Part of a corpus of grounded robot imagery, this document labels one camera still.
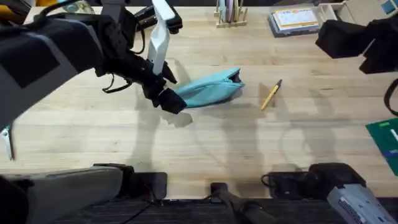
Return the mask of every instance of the light blue fabric bag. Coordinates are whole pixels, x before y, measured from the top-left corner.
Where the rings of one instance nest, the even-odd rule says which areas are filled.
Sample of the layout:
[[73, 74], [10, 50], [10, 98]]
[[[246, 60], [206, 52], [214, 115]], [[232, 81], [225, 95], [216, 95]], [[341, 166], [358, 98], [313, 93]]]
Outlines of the light blue fabric bag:
[[178, 87], [175, 92], [184, 99], [187, 108], [206, 106], [227, 100], [244, 86], [239, 79], [240, 70], [240, 68], [230, 68], [199, 78]]

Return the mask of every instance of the green book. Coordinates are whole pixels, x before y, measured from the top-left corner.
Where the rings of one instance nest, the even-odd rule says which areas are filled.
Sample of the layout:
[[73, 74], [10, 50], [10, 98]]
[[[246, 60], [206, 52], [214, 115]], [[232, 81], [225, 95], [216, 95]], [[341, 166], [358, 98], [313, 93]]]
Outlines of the green book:
[[393, 134], [398, 133], [398, 118], [367, 124], [366, 128], [391, 170], [398, 176], [398, 140]]

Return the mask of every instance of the notebook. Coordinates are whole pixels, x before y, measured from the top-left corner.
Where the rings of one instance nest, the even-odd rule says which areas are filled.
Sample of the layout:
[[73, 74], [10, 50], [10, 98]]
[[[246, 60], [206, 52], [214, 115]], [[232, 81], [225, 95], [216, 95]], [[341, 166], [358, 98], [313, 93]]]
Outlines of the notebook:
[[319, 26], [311, 7], [275, 10], [273, 16], [279, 30]]

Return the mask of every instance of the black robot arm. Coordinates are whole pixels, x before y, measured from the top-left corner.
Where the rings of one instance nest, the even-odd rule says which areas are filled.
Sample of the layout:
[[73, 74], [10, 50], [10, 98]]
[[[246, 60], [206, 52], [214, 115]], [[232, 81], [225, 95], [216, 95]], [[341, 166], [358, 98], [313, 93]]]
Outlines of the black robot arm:
[[[155, 107], [179, 113], [185, 102], [165, 86], [166, 79], [176, 82], [164, 63], [163, 72], [154, 74], [153, 64], [130, 49], [137, 30], [144, 37], [144, 28], [125, 7], [124, 0], [104, 0], [101, 15], [60, 13], [47, 14], [66, 4], [44, 9], [33, 23], [0, 30], [0, 128], [5, 127], [42, 98], [79, 73], [95, 68], [98, 77], [115, 74], [142, 85], [146, 98]], [[181, 18], [174, 20], [170, 30], [182, 27]]]

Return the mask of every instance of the wooden table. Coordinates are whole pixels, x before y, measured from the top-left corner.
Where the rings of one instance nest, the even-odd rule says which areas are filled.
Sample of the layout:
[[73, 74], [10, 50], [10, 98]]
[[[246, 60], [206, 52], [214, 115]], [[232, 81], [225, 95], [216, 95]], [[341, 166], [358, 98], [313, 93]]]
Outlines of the wooden table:
[[[382, 97], [397, 74], [365, 75], [363, 58], [332, 60], [314, 44], [317, 35], [275, 39], [265, 7], [250, 8], [248, 25], [232, 29], [216, 29], [213, 10], [177, 8], [184, 27], [172, 36], [167, 61], [180, 83], [241, 67], [246, 86], [233, 101], [173, 116], [153, 108], [138, 85], [103, 93], [111, 76], [89, 70], [16, 120], [17, 161], [4, 150], [0, 172], [116, 162], [168, 173], [168, 198], [204, 197], [212, 182], [227, 182], [242, 197], [266, 197], [262, 174], [345, 162], [377, 196], [398, 196], [398, 178], [364, 127], [393, 117]], [[260, 111], [281, 78], [274, 104]]]

